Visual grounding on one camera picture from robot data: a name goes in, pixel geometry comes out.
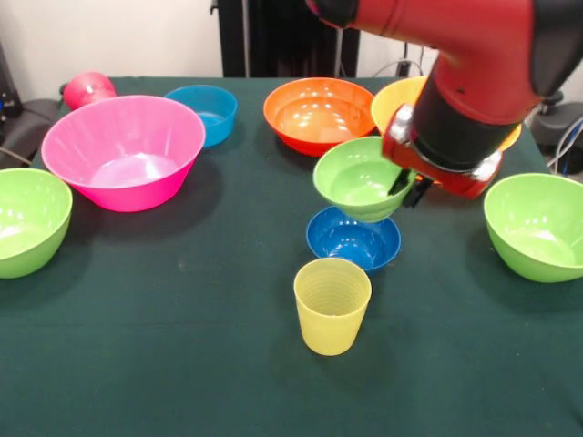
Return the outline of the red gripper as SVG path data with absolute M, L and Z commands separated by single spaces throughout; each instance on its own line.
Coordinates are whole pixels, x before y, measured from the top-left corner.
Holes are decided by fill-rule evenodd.
M 416 207 L 431 187 L 431 179 L 438 182 L 441 188 L 449 193 L 466 198 L 476 198 L 487 189 L 495 177 L 494 154 L 482 161 L 477 168 L 462 173 L 436 167 L 433 163 L 424 160 L 410 143 L 399 143 L 389 136 L 383 138 L 382 154 L 402 168 L 393 185 L 387 191 L 388 196 L 406 194 L 410 189 L 410 177 L 413 172 L 422 175 L 422 177 L 415 179 L 411 189 L 404 197 L 403 206 L 405 208 Z

